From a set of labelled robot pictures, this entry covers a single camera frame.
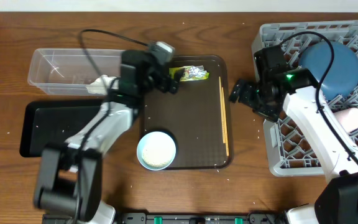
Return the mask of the pink cup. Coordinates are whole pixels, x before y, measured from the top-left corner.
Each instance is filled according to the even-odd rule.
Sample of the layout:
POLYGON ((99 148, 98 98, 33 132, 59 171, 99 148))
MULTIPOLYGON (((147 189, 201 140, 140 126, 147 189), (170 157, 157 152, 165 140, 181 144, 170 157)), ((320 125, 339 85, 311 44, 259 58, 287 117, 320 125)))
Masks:
POLYGON ((358 108, 348 108, 335 112, 334 115, 347 133, 358 129, 358 108))

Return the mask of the blue plate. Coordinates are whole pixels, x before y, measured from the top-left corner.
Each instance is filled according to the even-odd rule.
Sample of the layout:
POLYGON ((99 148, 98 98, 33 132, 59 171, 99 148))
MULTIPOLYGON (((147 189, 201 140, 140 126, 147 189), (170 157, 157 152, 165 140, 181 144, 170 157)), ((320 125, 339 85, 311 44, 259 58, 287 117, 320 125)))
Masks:
MULTIPOLYGON (((349 95, 358 84, 358 58, 343 44, 332 42, 334 61, 321 85, 325 98, 331 101, 338 95, 349 95)), ((331 59, 327 43, 321 42, 308 47, 299 59, 299 66, 307 68, 317 81, 323 76, 331 59)))

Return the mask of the white tissue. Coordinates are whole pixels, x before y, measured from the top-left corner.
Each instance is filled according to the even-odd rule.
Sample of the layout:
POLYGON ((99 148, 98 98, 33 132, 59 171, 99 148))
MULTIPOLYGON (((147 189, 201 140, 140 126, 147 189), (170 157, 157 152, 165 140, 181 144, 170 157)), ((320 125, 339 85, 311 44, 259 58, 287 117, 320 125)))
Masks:
POLYGON ((94 95, 106 95, 107 90, 117 90, 119 81, 117 77, 109 77, 107 75, 101 75, 94 82, 86 85, 88 93, 94 95))

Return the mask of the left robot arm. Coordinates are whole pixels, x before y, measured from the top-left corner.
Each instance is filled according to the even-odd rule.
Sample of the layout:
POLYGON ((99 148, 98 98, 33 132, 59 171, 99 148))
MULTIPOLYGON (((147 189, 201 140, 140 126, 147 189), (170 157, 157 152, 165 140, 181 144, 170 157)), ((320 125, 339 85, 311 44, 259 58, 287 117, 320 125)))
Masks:
POLYGON ((49 144, 41 156, 33 203, 68 223, 113 223, 114 207, 101 199, 103 157, 137 117, 145 94, 156 88, 176 93, 179 78, 169 75, 173 47, 161 42, 147 50, 121 52, 120 75, 106 90, 96 116, 63 144, 49 144))

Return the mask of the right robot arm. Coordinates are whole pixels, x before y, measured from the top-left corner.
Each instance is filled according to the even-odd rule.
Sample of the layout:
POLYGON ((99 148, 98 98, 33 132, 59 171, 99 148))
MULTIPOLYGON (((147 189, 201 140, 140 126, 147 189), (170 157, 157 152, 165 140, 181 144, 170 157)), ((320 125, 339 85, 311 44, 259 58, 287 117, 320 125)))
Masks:
POLYGON ((292 70, 281 47, 254 54, 259 81, 237 81, 230 101, 269 121, 281 112, 298 126, 324 172, 327 186, 313 204, 289 209, 287 223, 358 223, 358 146, 335 118, 321 83, 306 68, 292 70))

